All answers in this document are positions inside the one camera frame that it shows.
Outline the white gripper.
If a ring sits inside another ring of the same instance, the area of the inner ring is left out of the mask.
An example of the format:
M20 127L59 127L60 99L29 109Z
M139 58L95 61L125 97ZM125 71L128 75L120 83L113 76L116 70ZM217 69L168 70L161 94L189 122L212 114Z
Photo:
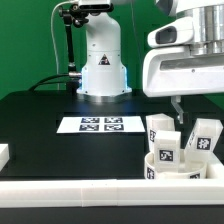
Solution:
M183 124L180 96L224 92L224 54L191 56L187 46L153 49L144 59L142 87L148 97L172 96Z

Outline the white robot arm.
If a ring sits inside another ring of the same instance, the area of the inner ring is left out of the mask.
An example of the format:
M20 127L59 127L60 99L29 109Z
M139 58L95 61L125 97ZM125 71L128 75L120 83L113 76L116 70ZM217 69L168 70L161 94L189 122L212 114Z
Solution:
M156 0L176 20L148 34L142 67L148 97L224 92L224 0ZM80 94L95 99L129 93L120 26L105 12L89 15L87 62Z

